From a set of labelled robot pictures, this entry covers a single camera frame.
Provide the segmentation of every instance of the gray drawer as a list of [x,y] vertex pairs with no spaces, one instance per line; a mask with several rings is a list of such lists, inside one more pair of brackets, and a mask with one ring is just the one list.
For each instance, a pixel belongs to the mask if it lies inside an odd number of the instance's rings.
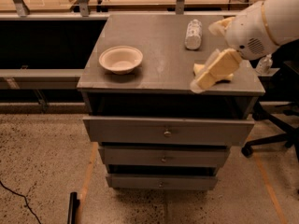
[[230,153],[229,148],[158,148],[100,146],[104,164],[216,167],[223,166]]
[[92,142],[243,145],[253,128],[245,119],[160,119],[89,116]]
[[111,188],[121,189],[189,189],[212,190],[217,184],[215,176],[167,175],[115,175],[107,174]]

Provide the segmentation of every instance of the white bowl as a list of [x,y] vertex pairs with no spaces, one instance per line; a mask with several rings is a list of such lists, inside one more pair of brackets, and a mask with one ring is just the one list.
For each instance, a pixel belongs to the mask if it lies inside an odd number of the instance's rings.
[[128,46],[118,46],[105,50],[99,58],[99,63],[115,74],[130,73],[142,62],[143,55],[139,49]]

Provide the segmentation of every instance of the wheel caster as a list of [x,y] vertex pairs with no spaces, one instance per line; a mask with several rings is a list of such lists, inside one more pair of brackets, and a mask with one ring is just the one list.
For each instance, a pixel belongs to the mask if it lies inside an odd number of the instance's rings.
[[246,146],[244,146],[244,147],[242,147],[241,151],[242,151],[243,155],[246,158],[248,158],[249,156],[251,156],[251,154],[253,153],[252,147],[246,147]]
[[292,146],[292,142],[291,141],[287,141],[285,144],[284,144],[284,147],[286,148],[290,148]]

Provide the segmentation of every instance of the speckled floor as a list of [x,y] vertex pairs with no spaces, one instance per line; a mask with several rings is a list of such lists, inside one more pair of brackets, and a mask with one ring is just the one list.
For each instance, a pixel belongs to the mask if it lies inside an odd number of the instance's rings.
[[[83,106],[51,107],[46,114],[38,108],[0,106],[0,180],[27,196],[41,223],[66,223],[69,195],[82,192],[93,149],[82,122],[86,113]],[[299,124],[298,117],[278,116]],[[274,133],[281,130],[259,121],[249,139]],[[298,223],[294,148],[255,147],[249,159],[240,149],[232,147],[216,188],[206,192],[110,189],[97,154],[82,223]],[[38,222],[22,197],[0,187],[0,223]]]

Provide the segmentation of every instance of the white bottle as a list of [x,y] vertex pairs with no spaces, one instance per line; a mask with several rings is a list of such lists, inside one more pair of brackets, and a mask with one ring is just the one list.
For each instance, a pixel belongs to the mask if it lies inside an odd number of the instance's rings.
[[185,46],[187,49],[199,49],[202,43],[202,23],[194,19],[189,22],[185,38]]
[[272,63],[271,54],[266,55],[260,59],[255,70],[260,74],[268,74]]

